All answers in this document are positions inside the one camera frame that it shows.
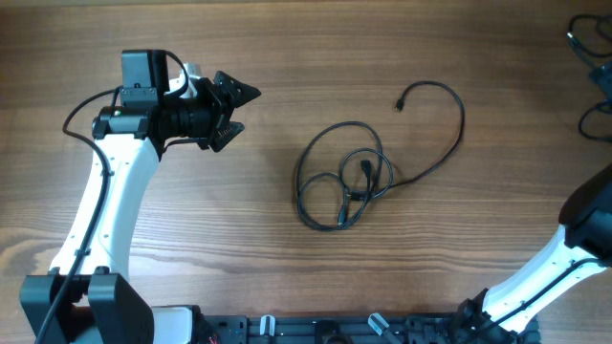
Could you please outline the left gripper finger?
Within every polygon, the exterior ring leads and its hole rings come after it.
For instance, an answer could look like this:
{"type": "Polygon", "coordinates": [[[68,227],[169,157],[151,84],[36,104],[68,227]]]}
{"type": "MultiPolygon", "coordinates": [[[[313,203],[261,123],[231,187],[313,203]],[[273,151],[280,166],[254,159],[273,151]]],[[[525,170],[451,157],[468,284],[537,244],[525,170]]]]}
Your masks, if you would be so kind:
{"type": "Polygon", "coordinates": [[[223,150],[235,137],[245,130],[241,122],[229,121],[228,124],[215,132],[209,147],[214,152],[223,150]]]}
{"type": "Polygon", "coordinates": [[[223,102],[231,108],[239,108],[261,96],[257,88],[242,83],[222,71],[216,73],[214,84],[221,93],[223,102]]]}

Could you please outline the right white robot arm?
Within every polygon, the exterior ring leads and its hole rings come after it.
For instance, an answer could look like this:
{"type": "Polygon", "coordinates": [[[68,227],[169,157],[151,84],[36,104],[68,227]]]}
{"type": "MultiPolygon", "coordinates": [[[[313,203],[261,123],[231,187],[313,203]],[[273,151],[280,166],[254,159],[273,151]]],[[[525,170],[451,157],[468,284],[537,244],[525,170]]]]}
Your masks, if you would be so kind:
{"type": "Polygon", "coordinates": [[[484,291],[465,343],[516,343],[536,315],[578,282],[611,267],[611,167],[566,200],[548,244],[504,282],[484,291]]]}

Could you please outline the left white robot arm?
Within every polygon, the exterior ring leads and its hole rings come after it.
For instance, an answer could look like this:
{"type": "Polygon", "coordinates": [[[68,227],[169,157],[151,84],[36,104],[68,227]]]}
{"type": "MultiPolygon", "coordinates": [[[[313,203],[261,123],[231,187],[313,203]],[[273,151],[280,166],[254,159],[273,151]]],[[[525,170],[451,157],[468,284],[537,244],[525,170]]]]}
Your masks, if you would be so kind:
{"type": "Polygon", "coordinates": [[[47,273],[25,278],[19,301],[39,343],[217,343],[196,306],[152,307],[129,282],[131,241],[144,192],[172,145],[219,152],[244,127],[233,112],[257,88],[181,65],[167,50],[126,50],[85,143],[90,176],[69,235],[47,273]]]}

